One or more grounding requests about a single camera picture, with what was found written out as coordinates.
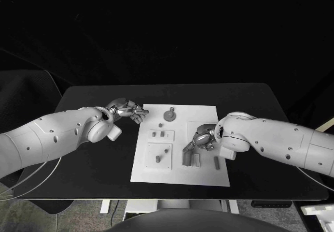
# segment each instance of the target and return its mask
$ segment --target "white board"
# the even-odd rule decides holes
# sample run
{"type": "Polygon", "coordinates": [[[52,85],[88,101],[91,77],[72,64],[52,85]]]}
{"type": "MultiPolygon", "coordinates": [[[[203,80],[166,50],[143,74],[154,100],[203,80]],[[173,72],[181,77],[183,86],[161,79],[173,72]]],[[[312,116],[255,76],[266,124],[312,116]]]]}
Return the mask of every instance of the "white board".
{"type": "Polygon", "coordinates": [[[194,153],[200,154],[200,168],[189,168],[183,166],[183,148],[192,141],[189,134],[193,134],[197,125],[206,123],[216,124],[217,112],[216,106],[199,105],[156,105],[144,104],[144,109],[150,111],[141,125],[137,140],[134,165],[131,173],[131,182],[204,185],[204,186],[230,186],[229,175],[226,169],[226,161],[219,157],[220,169],[215,168],[213,157],[219,156],[219,149],[207,152],[206,150],[194,149],[194,153]],[[164,120],[164,112],[174,107],[176,119],[173,122],[164,120]],[[151,130],[174,131],[174,141],[153,141],[148,140],[151,130]],[[145,149],[148,143],[166,143],[173,145],[171,151],[171,170],[148,170],[145,168],[145,149]]]}

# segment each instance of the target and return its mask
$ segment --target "table surface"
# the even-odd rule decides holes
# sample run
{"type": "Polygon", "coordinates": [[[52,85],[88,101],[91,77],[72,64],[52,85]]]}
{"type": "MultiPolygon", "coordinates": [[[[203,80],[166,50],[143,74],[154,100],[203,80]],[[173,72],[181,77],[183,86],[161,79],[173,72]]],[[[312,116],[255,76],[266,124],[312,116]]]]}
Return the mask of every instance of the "table surface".
{"type": "MultiPolygon", "coordinates": [[[[255,117],[288,121],[274,92],[262,83],[79,86],[71,87],[56,112],[89,106],[107,106],[125,97],[140,105],[215,105],[219,120],[233,111],[255,117]]],[[[117,141],[104,138],[84,143],[65,155],[46,182],[22,198],[26,199],[238,199],[324,200],[327,190],[298,169],[262,157],[253,148],[226,160],[230,187],[193,186],[130,181],[140,125],[130,118],[115,122],[122,129],[117,141]]],[[[26,193],[48,177],[58,159],[14,189],[26,193]]],[[[20,180],[40,164],[25,168],[20,180]]],[[[320,180],[312,171],[308,174],[320,180]]]]}

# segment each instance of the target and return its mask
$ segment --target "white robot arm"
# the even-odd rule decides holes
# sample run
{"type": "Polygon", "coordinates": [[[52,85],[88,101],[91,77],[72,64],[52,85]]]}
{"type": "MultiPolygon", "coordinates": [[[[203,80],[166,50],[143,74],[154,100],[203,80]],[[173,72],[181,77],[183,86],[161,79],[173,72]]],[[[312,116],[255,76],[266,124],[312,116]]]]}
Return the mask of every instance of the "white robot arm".
{"type": "Polygon", "coordinates": [[[17,129],[0,134],[0,178],[19,169],[58,159],[88,141],[105,136],[114,141],[121,129],[114,125],[122,116],[143,122],[148,111],[125,98],[107,107],[84,107],[45,115],[17,129]]]}
{"type": "MultiPolygon", "coordinates": [[[[216,141],[232,152],[252,146],[264,157],[334,177],[334,135],[242,112],[228,114],[215,126],[206,124],[206,131],[203,126],[184,148],[184,160],[196,145],[210,151],[216,141]]],[[[229,151],[225,158],[232,160],[229,151]]]]}

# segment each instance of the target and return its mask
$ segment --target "table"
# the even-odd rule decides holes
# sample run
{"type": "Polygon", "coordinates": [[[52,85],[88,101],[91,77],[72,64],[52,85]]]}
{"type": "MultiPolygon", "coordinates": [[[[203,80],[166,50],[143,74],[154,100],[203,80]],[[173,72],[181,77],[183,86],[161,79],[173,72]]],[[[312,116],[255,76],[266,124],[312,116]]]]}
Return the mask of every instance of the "table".
{"type": "MultiPolygon", "coordinates": [[[[107,106],[120,97],[140,105],[216,105],[217,117],[242,111],[255,117],[288,121],[274,92],[266,84],[196,84],[71,87],[56,112],[89,106],[107,106]]],[[[117,141],[104,138],[84,143],[63,156],[48,181],[25,196],[26,199],[235,199],[324,200],[327,190],[298,169],[262,157],[251,148],[226,160],[230,187],[192,186],[130,181],[140,125],[122,118],[117,141]]],[[[50,161],[16,189],[27,192],[49,175],[58,160],[50,161]]],[[[40,164],[27,167],[20,179],[40,164]]],[[[320,180],[318,174],[308,172],[320,180]]]]}

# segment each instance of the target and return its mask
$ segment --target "black cable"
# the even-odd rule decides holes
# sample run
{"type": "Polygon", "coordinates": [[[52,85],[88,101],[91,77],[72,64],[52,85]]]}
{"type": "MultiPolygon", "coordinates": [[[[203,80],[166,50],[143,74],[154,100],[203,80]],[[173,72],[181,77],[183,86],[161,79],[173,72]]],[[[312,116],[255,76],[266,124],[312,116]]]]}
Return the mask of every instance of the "black cable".
{"type": "Polygon", "coordinates": [[[112,216],[111,216],[111,226],[112,226],[114,215],[115,215],[115,212],[117,212],[117,207],[115,207],[115,209],[114,209],[114,213],[112,213],[112,216]]]}

